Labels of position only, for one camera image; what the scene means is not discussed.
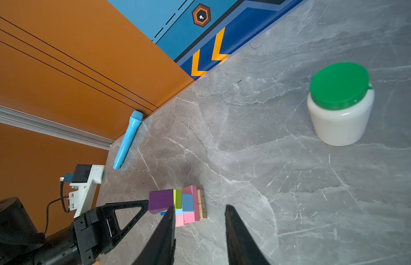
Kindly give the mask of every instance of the green block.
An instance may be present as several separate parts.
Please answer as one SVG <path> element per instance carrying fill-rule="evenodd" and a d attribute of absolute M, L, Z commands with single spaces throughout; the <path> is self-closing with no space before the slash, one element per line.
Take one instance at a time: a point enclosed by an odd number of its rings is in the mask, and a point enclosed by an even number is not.
<path fill-rule="evenodd" d="M 182 190 L 181 189 L 174 189 L 173 190 L 173 202 L 174 202 L 174 209 L 181 210 L 182 209 Z"/>

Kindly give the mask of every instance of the purple block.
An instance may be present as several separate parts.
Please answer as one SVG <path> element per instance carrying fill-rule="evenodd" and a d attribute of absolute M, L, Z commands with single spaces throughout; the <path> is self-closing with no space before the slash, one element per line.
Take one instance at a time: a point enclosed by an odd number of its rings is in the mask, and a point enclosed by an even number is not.
<path fill-rule="evenodd" d="M 148 210 L 155 215 L 160 212 L 167 211 L 169 207 L 173 206 L 173 190 L 157 190 L 150 192 L 150 202 Z"/>

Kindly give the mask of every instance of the microphone head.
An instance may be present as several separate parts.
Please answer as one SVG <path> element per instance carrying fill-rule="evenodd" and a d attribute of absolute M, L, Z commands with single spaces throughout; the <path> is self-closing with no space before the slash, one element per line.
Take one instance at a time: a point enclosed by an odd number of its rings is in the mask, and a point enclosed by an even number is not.
<path fill-rule="evenodd" d="M 130 115 L 131 117 L 138 119 L 140 121 L 142 121 L 142 119 L 144 118 L 144 114 L 142 112 L 139 112 L 137 110 L 135 110 L 132 115 Z"/>

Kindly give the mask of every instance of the stack of blocks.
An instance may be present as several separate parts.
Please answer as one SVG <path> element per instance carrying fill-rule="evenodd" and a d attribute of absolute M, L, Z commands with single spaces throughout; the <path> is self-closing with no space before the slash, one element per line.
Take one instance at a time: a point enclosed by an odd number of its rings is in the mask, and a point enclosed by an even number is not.
<path fill-rule="evenodd" d="M 165 215 L 171 206 L 174 206 L 176 211 L 176 226 L 207 218 L 204 190 L 197 189 L 196 186 L 150 192 L 149 211 L 151 214 Z"/>

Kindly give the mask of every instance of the yellow chevron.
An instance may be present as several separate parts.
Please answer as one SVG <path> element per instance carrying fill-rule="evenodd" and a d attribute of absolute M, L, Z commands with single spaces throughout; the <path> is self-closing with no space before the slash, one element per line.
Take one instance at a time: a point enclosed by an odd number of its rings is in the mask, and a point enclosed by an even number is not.
<path fill-rule="evenodd" d="M 198 50 L 192 56 L 192 74 L 191 74 L 191 76 L 203 76 L 207 72 L 207 71 L 198 71 L 199 51 L 200 50 Z"/>
<path fill-rule="evenodd" d="M 229 56 L 229 54 L 220 54 L 220 48 L 222 47 L 224 29 L 225 28 L 223 28 L 216 35 L 216 41 L 214 42 L 213 55 L 211 56 L 211 60 L 213 60 L 213 61 L 223 61 L 224 59 L 226 59 Z"/>

